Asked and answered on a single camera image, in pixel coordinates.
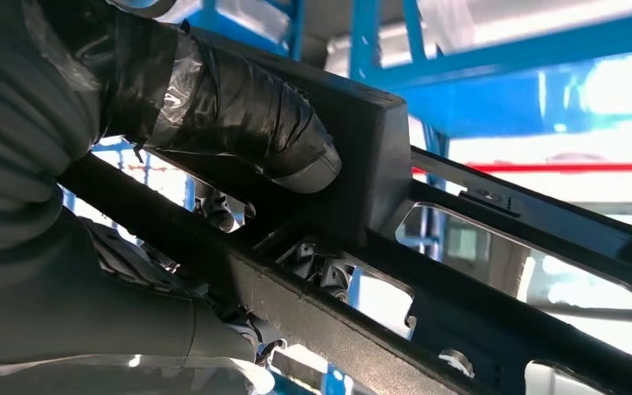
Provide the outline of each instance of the bolt hole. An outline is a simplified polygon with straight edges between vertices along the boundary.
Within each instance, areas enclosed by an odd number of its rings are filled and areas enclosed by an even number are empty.
[[[473,379],[473,365],[471,361],[460,351],[448,348],[439,353],[439,358],[452,366],[454,369],[464,373],[467,377]]]
[[[492,200],[493,202],[499,202],[501,200],[499,194],[486,191],[485,189],[479,190],[478,193],[480,193],[482,197]]]

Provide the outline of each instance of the metal frame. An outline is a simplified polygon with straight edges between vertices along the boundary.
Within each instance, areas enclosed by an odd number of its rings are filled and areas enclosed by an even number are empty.
[[[376,393],[524,394],[525,367],[539,360],[594,388],[632,394],[632,356],[410,250],[394,234],[414,205],[425,204],[632,289],[631,225],[411,148],[406,105],[396,96],[202,37],[308,93],[342,156],[333,185],[297,196],[233,158],[157,152],[254,205],[255,220],[229,235],[93,155],[75,163],[62,185]],[[412,166],[468,191],[453,196],[412,180]],[[281,257],[305,239],[414,295],[412,339],[285,270]],[[438,359],[445,349],[473,363],[473,380]]]
[[[379,1],[353,0],[351,77],[387,91],[632,53],[632,16],[594,26],[428,59],[414,0],[404,0],[413,62],[383,69],[376,48]]]

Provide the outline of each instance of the blue metal beam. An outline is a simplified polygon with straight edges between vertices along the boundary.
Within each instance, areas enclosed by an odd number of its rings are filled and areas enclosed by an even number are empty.
[[[304,37],[304,0],[292,0],[292,13],[290,14],[290,58],[301,59],[301,41]]]
[[[350,78],[369,82],[369,72],[380,65],[379,0],[352,1]]]
[[[371,29],[367,0],[355,0],[353,28]],[[632,53],[632,16],[551,35],[525,39],[509,44],[455,53],[443,58],[414,62],[404,66],[381,69],[376,63],[366,63],[371,57],[362,57],[366,49],[356,45],[358,37],[353,29],[351,67],[355,72],[365,70],[371,86],[396,91],[414,86],[426,86],[470,77],[488,77],[550,65],[603,58],[621,53]]]
[[[403,0],[403,18],[406,20],[408,33],[408,46],[413,62],[427,59],[425,55],[425,43],[423,42],[423,30],[421,27],[421,12],[418,9],[417,0]]]

